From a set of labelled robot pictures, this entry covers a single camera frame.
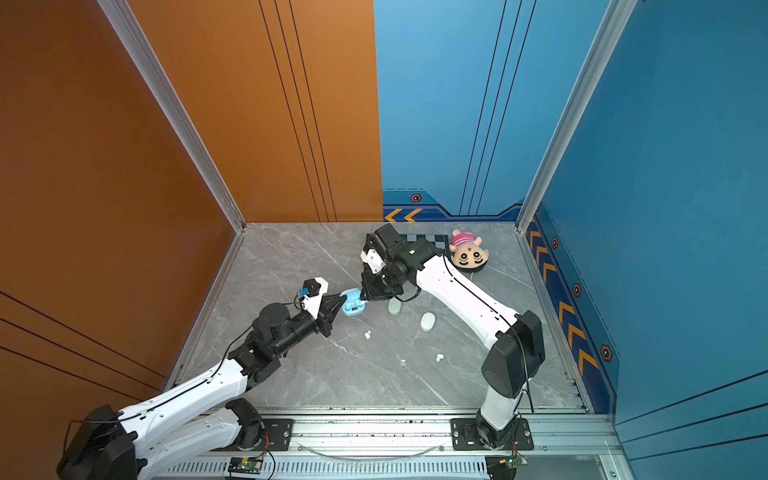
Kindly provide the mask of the light blue earbud case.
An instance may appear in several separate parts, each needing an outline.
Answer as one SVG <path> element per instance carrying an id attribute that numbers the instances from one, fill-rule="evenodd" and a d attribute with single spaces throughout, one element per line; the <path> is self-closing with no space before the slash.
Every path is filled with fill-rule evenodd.
<path id="1" fill-rule="evenodd" d="M 342 305 L 342 312 L 345 316 L 353 317 L 365 310 L 367 301 L 361 297 L 362 291 L 359 288 L 345 290 L 342 295 L 346 297 Z"/>

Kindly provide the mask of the white earbud case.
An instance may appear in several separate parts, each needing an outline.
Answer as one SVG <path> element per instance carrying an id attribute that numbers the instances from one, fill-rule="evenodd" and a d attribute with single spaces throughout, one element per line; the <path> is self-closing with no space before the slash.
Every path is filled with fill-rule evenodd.
<path id="1" fill-rule="evenodd" d="M 434 313 L 426 312 L 421 316 L 420 329 L 423 332 L 430 332 L 433 330 L 436 323 L 436 316 Z"/>

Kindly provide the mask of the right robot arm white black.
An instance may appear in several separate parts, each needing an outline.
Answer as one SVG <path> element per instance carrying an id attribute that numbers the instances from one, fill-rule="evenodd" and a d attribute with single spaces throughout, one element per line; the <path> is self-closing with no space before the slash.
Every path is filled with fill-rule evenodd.
<path id="1" fill-rule="evenodd" d="M 531 450 L 518 407 L 546 360 L 540 318 L 494 299 L 444 251 L 424 238 L 408 241 L 391 224 L 366 236 L 360 258 L 362 300 L 405 302 L 402 294 L 409 283 L 418 294 L 441 301 L 478 336 L 487 350 L 480 371 L 488 389 L 476 414 L 477 442 L 491 450 Z"/>

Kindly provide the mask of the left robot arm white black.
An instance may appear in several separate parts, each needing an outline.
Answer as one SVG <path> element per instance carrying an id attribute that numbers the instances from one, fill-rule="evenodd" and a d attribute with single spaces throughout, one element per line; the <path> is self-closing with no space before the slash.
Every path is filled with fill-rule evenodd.
<path id="1" fill-rule="evenodd" d="M 56 473 L 61 479 L 152 479 L 227 446 L 256 447 L 261 414 L 243 395 L 265 381 L 287 352 L 313 333 L 329 336 L 346 301 L 316 295 L 291 314 L 264 307 L 237 348 L 212 368 L 154 398 L 119 411 L 104 405 L 81 422 Z"/>

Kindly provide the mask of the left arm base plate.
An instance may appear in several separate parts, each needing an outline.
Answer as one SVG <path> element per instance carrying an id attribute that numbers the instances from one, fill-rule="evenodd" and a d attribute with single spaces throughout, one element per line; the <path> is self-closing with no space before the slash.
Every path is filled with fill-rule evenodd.
<path id="1" fill-rule="evenodd" d="M 285 452 L 293 436 L 294 420 L 268 418 L 259 424 L 244 427 L 233 442 L 233 447 L 244 452 Z"/>

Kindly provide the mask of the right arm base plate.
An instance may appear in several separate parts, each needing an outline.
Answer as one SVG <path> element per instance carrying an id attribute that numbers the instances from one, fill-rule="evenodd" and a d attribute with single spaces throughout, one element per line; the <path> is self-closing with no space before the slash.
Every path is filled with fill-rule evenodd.
<path id="1" fill-rule="evenodd" d="M 499 431 L 482 418 L 453 418 L 450 428 L 456 451 L 532 451 L 535 448 L 529 423 L 520 416 L 513 418 Z"/>

